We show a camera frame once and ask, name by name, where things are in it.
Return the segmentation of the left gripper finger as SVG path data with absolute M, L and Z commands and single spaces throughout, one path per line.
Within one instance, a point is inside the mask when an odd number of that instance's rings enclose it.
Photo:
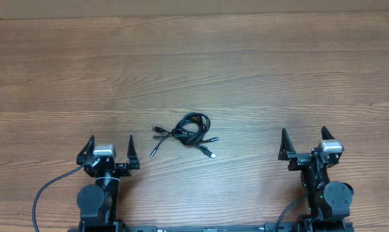
M 128 142 L 128 151 L 127 151 L 127 157 L 129 160 L 129 169 L 140 169 L 140 162 L 137 157 L 137 152 L 135 150 L 134 146 L 134 138 L 133 135 L 130 134 L 129 142 Z
M 77 158 L 76 158 L 76 163 L 78 165 L 83 165 L 89 156 L 92 155 L 93 150 L 95 148 L 95 137 L 92 135 L 84 148 L 78 153 Z

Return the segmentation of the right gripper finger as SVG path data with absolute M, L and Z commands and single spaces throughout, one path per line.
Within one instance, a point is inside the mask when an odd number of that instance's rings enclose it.
M 294 159 L 296 151 L 286 128 L 281 132 L 281 145 L 279 148 L 278 160 Z
M 334 136 L 329 132 L 326 126 L 321 128 L 321 136 L 323 140 L 334 140 Z

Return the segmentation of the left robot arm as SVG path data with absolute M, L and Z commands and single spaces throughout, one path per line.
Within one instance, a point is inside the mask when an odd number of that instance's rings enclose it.
M 140 168 L 132 136 L 128 142 L 127 158 L 128 162 L 116 162 L 115 146 L 97 145 L 94 136 L 90 137 L 87 145 L 77 155 L 77 164 L 95 179 L 94 184 L 83 187 L 77 194 L 80 231 L 129 230 L 126 224 L 117 218 L 117 207 L 121 178 L 130 177 L 133 170 Z

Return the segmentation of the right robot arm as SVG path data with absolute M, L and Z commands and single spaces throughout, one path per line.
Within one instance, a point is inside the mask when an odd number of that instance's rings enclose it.
M 276 231 L 354 230 L 353 224 L 344 220 L 350 216 L 354 189 L 345 182 L 333 182 L 328 176 L 328 168 L 339 163 L 344 147 L 324 126 L 321 135 L 319 145 L 309 153 L 297 153 L 287 129 L 282 129 L 278 159 L 287 160 L 290 171 L 301 172 L 305 194 L 280 214 Z M 286 213 L 304 200 L 308 203 L 309 214 L 300 216 L 297 222 L 283 224 L 281 221 Z

